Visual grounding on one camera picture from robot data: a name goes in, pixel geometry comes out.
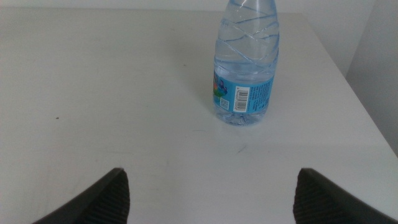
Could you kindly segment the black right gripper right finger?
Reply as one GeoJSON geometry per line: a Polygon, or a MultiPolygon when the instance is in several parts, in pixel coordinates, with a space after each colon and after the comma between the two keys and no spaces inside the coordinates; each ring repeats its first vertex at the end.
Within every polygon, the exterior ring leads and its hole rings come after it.
{"type": "Polygon", "coordinates": [[[312,168],[298,173],[293,214],[300,224],[397,224],[312,168]]]}

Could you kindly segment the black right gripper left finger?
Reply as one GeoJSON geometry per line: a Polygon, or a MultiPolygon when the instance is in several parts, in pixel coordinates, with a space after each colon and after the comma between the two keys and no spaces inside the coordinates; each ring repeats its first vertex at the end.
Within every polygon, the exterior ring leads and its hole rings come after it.
{"type": "Polygon", "coordinates": [[[126,224],[129,209],[127,174],[122,168],[113,168],[85,191],[36,222],[126,224]]]}

